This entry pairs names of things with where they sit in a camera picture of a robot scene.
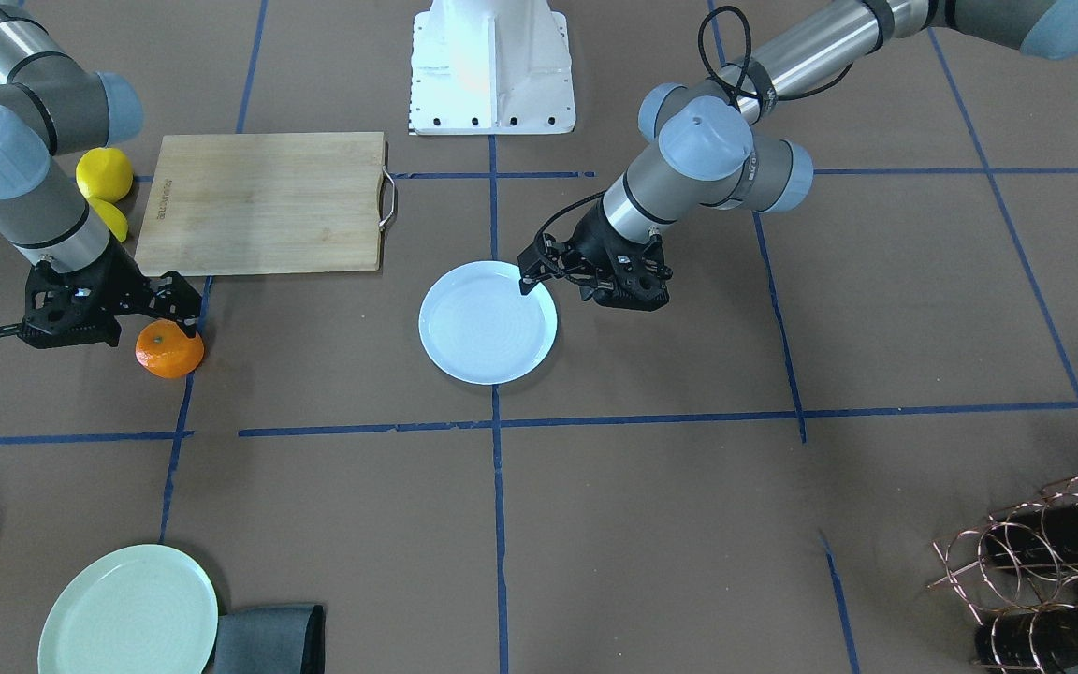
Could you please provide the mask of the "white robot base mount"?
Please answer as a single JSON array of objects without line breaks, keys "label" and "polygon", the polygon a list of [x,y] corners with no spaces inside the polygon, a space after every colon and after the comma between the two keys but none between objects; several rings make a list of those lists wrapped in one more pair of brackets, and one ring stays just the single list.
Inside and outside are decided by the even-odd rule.
[{"label": "white robot base mount", "polygon": [[573,132],[568,22],[547,1],[433,1],[412,38],[410,134]]}]

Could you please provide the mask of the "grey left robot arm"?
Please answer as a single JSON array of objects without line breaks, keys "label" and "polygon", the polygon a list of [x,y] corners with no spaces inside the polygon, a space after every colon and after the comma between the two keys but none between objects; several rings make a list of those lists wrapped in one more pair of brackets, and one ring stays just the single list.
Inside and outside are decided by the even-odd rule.
[{"label": "grey left robot arm", "polygon": [[647,148],[572,236],[540,229],[519,256],[517,289],[572,281],[604,307],[654,311],[671,299],[663,234],[694,208],[779,212],[808,195],[808,151],[754,130],[779,104],[837,84],[860,57],[940,26],[1024,55],[1078,54],[1078,1],[831,1],[735,61],[707,65],[694,86],[668,82],[642,99]]}]

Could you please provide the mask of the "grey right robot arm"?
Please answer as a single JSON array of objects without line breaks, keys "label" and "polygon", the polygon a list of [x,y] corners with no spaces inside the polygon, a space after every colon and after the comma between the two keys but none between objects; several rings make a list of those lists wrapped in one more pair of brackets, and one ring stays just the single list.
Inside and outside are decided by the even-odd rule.
[{"label": "grey right robot arm", "polygon": [[116,345],[121,315],[196,336],[201,294],[175,271],[147,277],[57,166],[144,125],[123,77],[86,71],[17,3],[0,1],[0,234],[30,261],[24,316],[0,338],[34,348]]}]

